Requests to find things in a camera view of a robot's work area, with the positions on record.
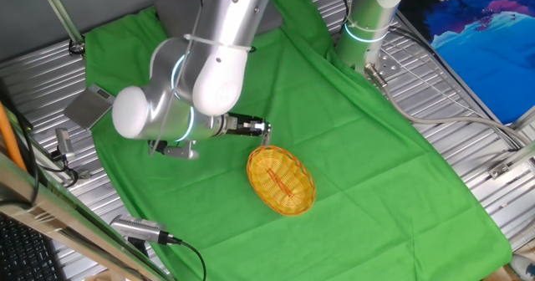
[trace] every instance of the silver metal plate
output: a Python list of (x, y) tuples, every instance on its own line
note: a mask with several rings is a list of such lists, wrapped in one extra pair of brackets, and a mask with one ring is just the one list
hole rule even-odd
[(89, 130), (111, 109), (115, 98), (92, 84), (78, 95), (64, 110), (64, 115)]

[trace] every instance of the green cloth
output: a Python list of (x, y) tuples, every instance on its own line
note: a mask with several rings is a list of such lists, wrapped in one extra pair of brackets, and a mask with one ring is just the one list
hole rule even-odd
[[(247, 157), (259, 138), (197, 142), (200, 157), (148, 155), (111, 115), (93, 129), (98, 156), (132, 215), (196, 247), (209, 280), (479, 280), (511, 247), (465, 184), (366, 79), (344, 66), (310, 0), (273, 0), (284, 25), (250, 54), (232, 110), (267, 117), (272, 144), (317, 185), (312, 209), (284, 217), (256, 195)], [(149, 80), (166, 38), (149, 8), (87, 34), (87, 85), (116, 95)], [(154, 246), (181, 280), (201, 265), (185, 247)]]

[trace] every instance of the yellow basket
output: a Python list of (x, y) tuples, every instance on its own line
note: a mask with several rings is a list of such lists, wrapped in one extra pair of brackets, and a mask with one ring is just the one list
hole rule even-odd
[(316, 199), (316, 185), (310, 173), (282, 148), (258, 147), (249, 156), (247, 176), (258, 196), (283, 215), (301, 215)]

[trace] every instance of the glowing light ring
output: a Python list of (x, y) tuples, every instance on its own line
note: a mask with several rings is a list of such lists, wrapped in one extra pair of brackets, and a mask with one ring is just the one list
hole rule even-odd
[[(175, 92), (175, 82), (173, 81), (175, 78), (176, 78), (176, 71), (178, 70), (178, 68), (182, 65), (182, 62), (184, 61), (184, 58), (185, 58), (185, 54), (182, 55), (177, 61), (176, 61), (176, 64), (175, 64), (175, 67), (173, 68), (173, 72), (171, 73), (171, 89), (173, 90), (173, 92), (175, 93), (175, 97), (177, 99), (180, 99), (180, 97), (178, 96), (178, 94)], [(187, 138), (187, 136), (191, 133), (191, 130), (193, 129), (193, 120), (195, 119), (195, 110), (193, 110), (193, 106), (190, 106), (190, 124), (187, 126), (187, 130), (186, 130), (186, 133), (178, 140), (176, 140), (175, 142), (180, 142), (182, 140), (184, 140), (185, 138)]]

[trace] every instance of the metal rod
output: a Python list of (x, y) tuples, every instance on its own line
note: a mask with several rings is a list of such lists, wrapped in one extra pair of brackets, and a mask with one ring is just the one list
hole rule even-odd
[[(0, 154), (0, 176), (3, 200), (31, 196), (33, 178), (4, 154)], [(172, 280), (54, 180), (38, 187), (35, 205), (21, 210), (7, 204), (0, 211), (131, 280)]]
[(71, 51), (82, 53), (85, 49), (84, 37), (76, 28), (76, 25), (74, 25), (72, 18), (70, 18), (61, 0), (48, 0), (48, 2), (69, 34), (70, 39), (73, 41)]

